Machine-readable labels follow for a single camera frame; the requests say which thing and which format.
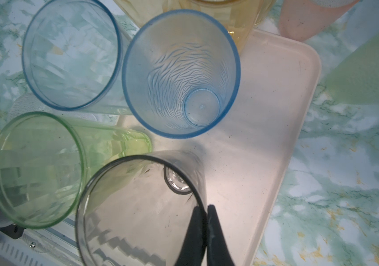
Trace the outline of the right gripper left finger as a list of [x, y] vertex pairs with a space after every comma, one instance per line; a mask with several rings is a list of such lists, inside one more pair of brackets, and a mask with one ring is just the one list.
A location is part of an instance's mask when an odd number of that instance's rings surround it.
[[200, 266], [205, 253], [205, 212], [195, 207], [175, 266]]

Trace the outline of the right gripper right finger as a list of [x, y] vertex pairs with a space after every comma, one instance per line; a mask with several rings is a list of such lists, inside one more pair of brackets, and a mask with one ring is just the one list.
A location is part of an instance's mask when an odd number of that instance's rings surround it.
[[214, 205], [207, 207], [207, 265], [235, 266]]

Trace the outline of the grey smoky tall glass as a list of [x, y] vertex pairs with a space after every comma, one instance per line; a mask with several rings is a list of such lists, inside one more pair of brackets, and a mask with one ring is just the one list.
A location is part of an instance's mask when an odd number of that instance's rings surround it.
[[76, 217], [86, 266], [175, 266], [195, 207], [205, 212], [203, 163], [170, 150], [117, 159], [87, 184]]

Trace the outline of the green clear glass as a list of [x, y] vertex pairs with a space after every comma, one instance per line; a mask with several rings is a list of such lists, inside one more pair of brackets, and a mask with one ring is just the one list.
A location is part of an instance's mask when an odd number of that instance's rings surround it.
[[34, 111], [0, 133], [0, 210], [14, 224], [58, 224], [79, 203], [89, 179], [106, 164], [152, 151], [143, 132]]

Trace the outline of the blue frosted tall glass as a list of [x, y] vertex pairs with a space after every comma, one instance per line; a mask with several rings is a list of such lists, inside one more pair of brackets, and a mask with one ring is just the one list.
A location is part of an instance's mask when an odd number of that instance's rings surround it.
[[135, 118], [151, 132], [188, 139], [215, 127], [235, 102], [237, 47], [213, 17], [174, 10], [148, 21], [124, 57], [122, 87]]

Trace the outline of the blue clear faceted glass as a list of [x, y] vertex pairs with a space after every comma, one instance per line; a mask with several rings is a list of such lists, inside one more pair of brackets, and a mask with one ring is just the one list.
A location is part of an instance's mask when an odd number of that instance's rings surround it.
[[100, 1], [50, 1], [25, 33], [26, 82], [56, 110], [130, 115], [121, 81], [130, 41]]

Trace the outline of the amber tall glass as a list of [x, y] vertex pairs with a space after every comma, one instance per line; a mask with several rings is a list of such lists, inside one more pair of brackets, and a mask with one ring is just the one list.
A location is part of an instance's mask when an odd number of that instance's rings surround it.
[[168, 1], [163, 0], [114, 0], [114, 2], [140, 28], [168, 9]]
[[241, 53], [253, 27], [266, 17], [275, 1], [163, 1], [164, 12], [178, 9], [200, 11], [222, 24]]

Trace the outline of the small pink frosted glass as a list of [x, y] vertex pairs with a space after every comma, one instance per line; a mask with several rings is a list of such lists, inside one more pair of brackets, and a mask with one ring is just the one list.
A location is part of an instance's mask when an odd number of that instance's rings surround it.
[[326, 29], [356, 3], [356, 0], [284, 0], [279, 18], [280, 35], [304, 42]]

